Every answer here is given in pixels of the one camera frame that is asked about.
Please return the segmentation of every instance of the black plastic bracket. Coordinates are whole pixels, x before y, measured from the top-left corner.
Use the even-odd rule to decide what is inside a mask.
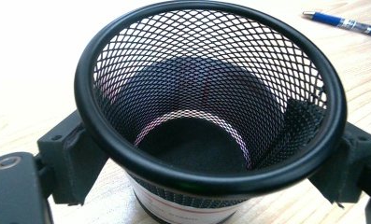
[[[47,179],[52,180],[51,174],[45,169]],[[0,157],[0,223],[52,223],[36,162],[30,153]]]
[[[331,203],[357,203],[362,192],[357,183],[367,164],[371,134],[347,123],[338,149],[309,180]]]
[[[54,170],[56,203],[83,204],[108,156],[83,127],[78,111],[73,112],[37,141],[41,159]]]

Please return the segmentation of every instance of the black holder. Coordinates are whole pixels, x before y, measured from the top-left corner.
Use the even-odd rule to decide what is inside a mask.
[[[52,223],[50,195],[56,203],[83,204],[107,155],[82,126],[75,111],[38,140],[37,156],[0,157],[0,223]],[[347,123],[335,154],[309,180],[330,203],[357,203],[362,190],[371,197],[371,134]],[[371,224],[371,199],[365,215]]]
[[[123,15],[83,52],[75,93],[78,111],[38,140],[38,156],[0,158],[0,223],[52,222],[51,194],[84,203],[108,157],[184,206],[231,206],[304,178],[331,203],[371,196],[371,134],[346,122],[335,69],[303,35],[256,10],[172,1]],[[216,169],[233,156],[228,147],[241,165]],[[189,160],[194,149],[216,154]],[[25,199],[34,209],[14,211]]]

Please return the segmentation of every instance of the black wire mesh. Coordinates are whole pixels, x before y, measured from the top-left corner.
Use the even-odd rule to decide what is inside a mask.
[[[236,205],[238,203],[243,203],[246,200],[212,200],[200,197],[193,197],[184,194],[173,193],[170,190],[162,189],[152,185],[146,181],[132,176],[132,178],[143,188],[147,189],[149,192],[166,199],[172,203],[177,203],[185,206],[190,206],[193,208],[222,208],[227,206]]]
[[[121,29],[95,62],[94,93],[135,147],[168,120],[205,119],[234,137],[249,170],[302,150],[326,107],[319,72],[290,39],[206,9],[167,11]]]

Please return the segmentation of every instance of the white label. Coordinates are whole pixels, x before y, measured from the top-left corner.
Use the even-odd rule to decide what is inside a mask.
[[[213,224],[232,215],[243,203],[223,208],[193,208],[169,202],[143,188],[129,176],[139,201],[163,221],[173,224]]]

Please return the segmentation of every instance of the light wood surface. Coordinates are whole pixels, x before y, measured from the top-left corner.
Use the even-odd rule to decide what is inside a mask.
[[[106,24],[158,1],[0,1],[0,156],[37,153],[36,140],[76,109],[78,58]],[[287,22],[330,59],[346,90],[348,121],[371,133],[371,36],[301,18],[305,10],[371,24],[371,0],[228,1]],[[253,198],[228,223],[365,223],[368,196],[339,208],[306,180]],[[83,206],[54,204],[56,223],[155,223],[142,210],[124,171],[108,161]]]

